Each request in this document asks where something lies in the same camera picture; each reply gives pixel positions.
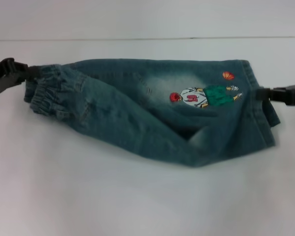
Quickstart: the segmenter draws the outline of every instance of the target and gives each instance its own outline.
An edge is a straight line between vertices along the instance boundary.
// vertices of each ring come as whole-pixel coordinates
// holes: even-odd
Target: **white jersey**
[[[187,88],[181,92],[182,100],[195,107],[200,107],[202,104],[207,103],[207,97],[203,91],[197,91],[197,88]]]

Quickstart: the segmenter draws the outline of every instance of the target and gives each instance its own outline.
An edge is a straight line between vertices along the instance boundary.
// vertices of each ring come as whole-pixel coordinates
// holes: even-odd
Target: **basketball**
[[[171,100],[171,102],[178,102],[180,99],[180,95],[177,92],[172,92],[169,99]]]
[[[223,72],[223,78],[226,80],[233,80],[235,78],[235,76],[228,71]]]

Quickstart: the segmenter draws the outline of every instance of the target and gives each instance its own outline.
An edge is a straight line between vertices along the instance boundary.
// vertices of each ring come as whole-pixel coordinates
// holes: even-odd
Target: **faded denim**
[[[94,59],[38,66],[25,101],[142,157],[203,166],[275,145],[249,62]]]

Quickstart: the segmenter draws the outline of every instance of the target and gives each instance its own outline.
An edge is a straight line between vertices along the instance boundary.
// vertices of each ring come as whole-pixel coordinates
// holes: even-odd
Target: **orange basketball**
[[[233,80],[235,78],[235,76],[228,71],[223,72],[223,78],[226,80]]]

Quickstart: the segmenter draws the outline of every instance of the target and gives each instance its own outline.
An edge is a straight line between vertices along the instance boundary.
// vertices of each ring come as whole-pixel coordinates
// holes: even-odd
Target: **embroidered patch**
[[[233,80],[235,78],[235,75],[231,72],[225,71],[223,72],[223,78],[226,80]]]
[[[226,103],[232,103],[242,97],[242,93],[233,96],[232,91],[238,91],[238,87],[232,86],[209,86],[206,88],[187,88],[180,94],[172,92],[171,102],[184,101],[186,104],[194,107],[204,108],[210,106],[221,106]]]

